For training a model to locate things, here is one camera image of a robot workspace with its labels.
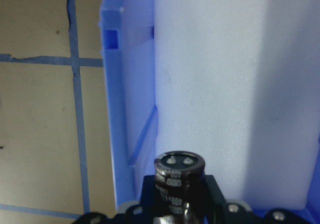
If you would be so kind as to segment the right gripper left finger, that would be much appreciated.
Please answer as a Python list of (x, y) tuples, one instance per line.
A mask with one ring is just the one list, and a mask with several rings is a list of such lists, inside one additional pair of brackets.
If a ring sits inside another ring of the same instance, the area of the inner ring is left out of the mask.
[(143, 178), (143, 186), (141, 191), (141, 197), (138, 204), (131, 205), (128, 207), (124, 213), (117, 213), (114, 217), (107, 217), (105, 214), (100, 212), (88, 212), (73, 223), (153, 223), (153, 205), (155, 200), (154, 191), (154, 176), (147, 175)]

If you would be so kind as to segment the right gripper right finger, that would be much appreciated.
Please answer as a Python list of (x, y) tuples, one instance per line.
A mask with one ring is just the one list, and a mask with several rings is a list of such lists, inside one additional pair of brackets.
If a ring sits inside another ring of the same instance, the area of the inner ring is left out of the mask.
[(302, 210), (252, 209), (242, 200), (226, 199), (213, 175), (204, 178), (204, 223), (319, 223), (319, 201)]

